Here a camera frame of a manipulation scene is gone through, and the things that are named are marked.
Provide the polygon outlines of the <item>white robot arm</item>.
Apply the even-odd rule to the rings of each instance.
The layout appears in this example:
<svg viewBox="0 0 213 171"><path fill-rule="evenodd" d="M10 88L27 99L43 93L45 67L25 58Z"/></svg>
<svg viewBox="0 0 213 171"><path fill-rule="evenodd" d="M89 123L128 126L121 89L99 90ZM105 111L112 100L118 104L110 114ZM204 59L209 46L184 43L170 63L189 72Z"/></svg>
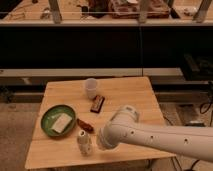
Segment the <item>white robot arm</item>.
<svg viewBox="0 0 213 171"><path fill-rule="evenodd" d="M104 127L96 142L101 150L120 143L150 147L213 163L213 128L150 125L139 122L140 114L130 105L120 107Z"/></svg>

